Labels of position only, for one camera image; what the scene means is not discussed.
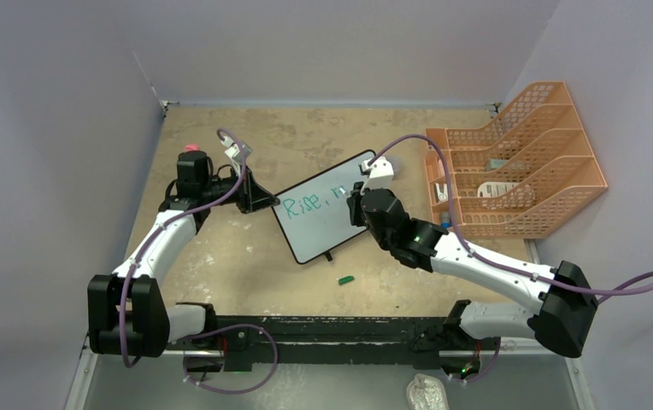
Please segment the small whiteboard black frame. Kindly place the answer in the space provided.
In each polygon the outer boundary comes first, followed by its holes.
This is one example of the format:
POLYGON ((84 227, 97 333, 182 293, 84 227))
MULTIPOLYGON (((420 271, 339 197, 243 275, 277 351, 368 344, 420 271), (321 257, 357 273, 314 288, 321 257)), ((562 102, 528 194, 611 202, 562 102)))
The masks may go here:
POLYGON ((374 157, 364 150, 283 191, 272 207, 279 228, 298 264, 306 264, 362 234, 350 223, 346 201, 353 185, 364 182, 360 164, 374 157))

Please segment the green marker cap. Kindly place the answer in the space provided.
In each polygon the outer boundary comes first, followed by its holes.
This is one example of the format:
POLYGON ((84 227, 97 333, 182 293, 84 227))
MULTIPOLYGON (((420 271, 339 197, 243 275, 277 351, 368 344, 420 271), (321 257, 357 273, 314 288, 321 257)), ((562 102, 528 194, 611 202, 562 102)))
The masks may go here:
POLYGON ((342 286, 342 285, 348 284, 349 282, 352 282, 354 280, 355 280, 355 278, 353 276, 345 276, 345 277, 342 277, 342 278, 338 279, 338 285, 342 286))

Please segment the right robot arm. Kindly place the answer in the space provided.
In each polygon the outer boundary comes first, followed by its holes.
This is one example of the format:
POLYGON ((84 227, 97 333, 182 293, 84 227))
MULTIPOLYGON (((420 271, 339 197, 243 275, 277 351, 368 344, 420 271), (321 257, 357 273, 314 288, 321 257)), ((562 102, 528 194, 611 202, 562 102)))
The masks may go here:
POLYGON ((506 303, 458 302, 444 324, 450 345, 520 337, 564 357, 582 355, 598 302, 577 291, 590 286, 577 265, 539 265, 461 243, 454 232, 410 217, 388 189, 370 190, 356 182, 346 201, 350 223, 366 228, 402 265, 461 278, 508 298, 506 303))

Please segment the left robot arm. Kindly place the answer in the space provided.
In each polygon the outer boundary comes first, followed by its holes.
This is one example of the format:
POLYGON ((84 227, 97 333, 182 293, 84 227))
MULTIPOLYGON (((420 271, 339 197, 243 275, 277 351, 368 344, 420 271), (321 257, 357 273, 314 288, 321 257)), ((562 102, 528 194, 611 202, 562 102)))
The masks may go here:
POLYGON ((197 349, 216 344, 219 326, 208 303, 167 307, 161 286, 184 247, 199 233, 211 209, 235 205, 251 214, 279 204, 261 187, 237 148, 226 152, 230 173, 221 177, 202 150, 179 154, 177 176, 166 190, 146 238, 111 274, 94 276, 87 287, 88 337, 96 354, 119 354, 127 366, 160 356, 186 338, 197 349))

